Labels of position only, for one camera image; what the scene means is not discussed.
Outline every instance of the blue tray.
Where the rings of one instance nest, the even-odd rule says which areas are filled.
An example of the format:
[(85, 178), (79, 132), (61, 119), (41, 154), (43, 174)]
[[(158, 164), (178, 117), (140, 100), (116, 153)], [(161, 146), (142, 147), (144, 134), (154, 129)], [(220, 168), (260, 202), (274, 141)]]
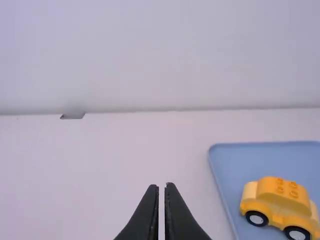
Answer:
[(237, 240), (287, 240), (279, 229), (250, 225), (239, 212), (244, 185), (277, 176), (306, 187), (320, 209), (320, 143), (222, 143), (208, 152), (209, 162)]

